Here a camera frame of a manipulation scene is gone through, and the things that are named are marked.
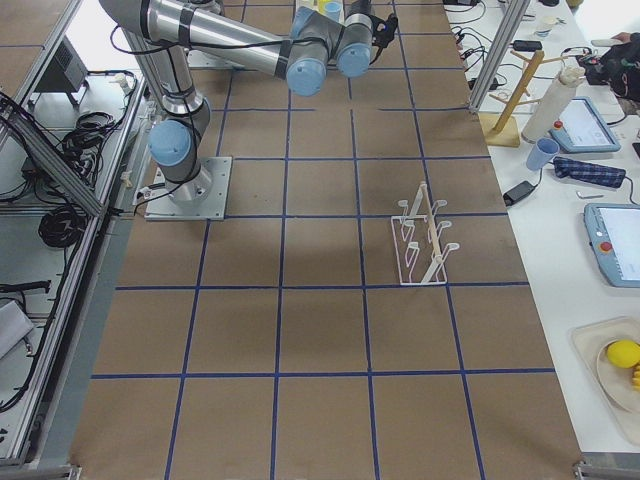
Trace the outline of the light blue cup right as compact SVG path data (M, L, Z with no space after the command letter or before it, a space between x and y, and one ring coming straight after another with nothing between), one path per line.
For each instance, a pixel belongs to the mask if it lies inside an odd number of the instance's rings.
M337 1L328 1L322 7L322 11L327 17L338 21L342 12L342 4Z

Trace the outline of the light blue cup on desk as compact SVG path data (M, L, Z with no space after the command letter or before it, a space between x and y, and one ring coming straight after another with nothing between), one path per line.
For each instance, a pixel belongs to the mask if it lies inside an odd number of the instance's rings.
M542 169L551 162L560 152L559 144L552 138L540 138L532 147L527 160L526 167L530 171Z

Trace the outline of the black power adapter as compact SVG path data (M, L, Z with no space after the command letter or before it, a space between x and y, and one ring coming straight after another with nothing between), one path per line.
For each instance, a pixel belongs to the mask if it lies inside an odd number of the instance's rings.
M522 181L518 183L502 195L505 206L510 207L519 203L520 201L531 195L536 188L537 186L531 184L529 181Z

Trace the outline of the wooden mug tree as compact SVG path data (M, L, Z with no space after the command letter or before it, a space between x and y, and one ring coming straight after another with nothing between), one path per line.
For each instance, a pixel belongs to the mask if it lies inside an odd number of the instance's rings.
M562 61L565 55L544 59L543 50L536 50L531 56L527 56L521 52L510 50L510 53L519 58L523 62L524 69L519 82L517 83L511 97L508 100L502 99L495 94L490 94L494 98L504 104L504 109L500 115L480 113L479 120L485 137L485 141L489 146L514 147L520 146L520 133L517 122L512 116L517 106L538 102L538 99L526 100L522 96L527 92L527 86L534 77L538 67L541 64Z

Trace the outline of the folded dark plaid umbrella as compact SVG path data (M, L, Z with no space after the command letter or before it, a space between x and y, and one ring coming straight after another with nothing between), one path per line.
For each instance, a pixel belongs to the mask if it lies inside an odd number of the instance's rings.
M554 173L558 178L573 180L617 189L626 178L626 171L589 162L556 157L553 160Z

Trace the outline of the blue teach pendant upper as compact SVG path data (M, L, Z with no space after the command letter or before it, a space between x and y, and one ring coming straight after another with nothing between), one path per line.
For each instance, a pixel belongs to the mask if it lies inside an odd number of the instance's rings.
M572 99L549 130L566 153L617 152L621 146L589 97Z

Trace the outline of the blue teach pendant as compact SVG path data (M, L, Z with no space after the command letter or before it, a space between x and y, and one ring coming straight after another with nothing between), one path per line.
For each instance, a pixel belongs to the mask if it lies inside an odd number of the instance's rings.
M639 207L588 203L583 210L589 243L610 285L639 287Z
M589 97L572 99L549 130L566 153L617 152L621 146Z

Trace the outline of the blue teach pendant lower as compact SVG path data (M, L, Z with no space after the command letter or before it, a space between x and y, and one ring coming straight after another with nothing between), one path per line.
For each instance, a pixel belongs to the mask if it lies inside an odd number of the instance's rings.
M610 285L639 287L639 207L588 203L583 210L589 243Z

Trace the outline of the yellow lemon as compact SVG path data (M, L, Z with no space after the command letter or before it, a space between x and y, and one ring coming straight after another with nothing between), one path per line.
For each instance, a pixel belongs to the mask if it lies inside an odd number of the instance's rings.
M606 357L618 368L632 368L639 363L640 346L630 339L617 340L607 346Z

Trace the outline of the beige tray with fruit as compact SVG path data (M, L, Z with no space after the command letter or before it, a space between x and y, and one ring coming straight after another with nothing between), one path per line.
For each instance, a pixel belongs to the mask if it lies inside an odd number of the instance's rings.
M578 327L571 338L619 430L631 444L639 446L639 391L633 388L634 368L616 367L606 356L607 347L615 341L639 342L639 319L620 316Z

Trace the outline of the aluminium frame post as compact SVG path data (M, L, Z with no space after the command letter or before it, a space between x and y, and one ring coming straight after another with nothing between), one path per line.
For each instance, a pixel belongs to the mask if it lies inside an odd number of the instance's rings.
M528 8L529 0L514 0L508 2L508 7L499 24L497 33L489 49L487 58L476 78L469 99L469 110L477 113L490 85L497 73L500 61L503 59L511 40Z

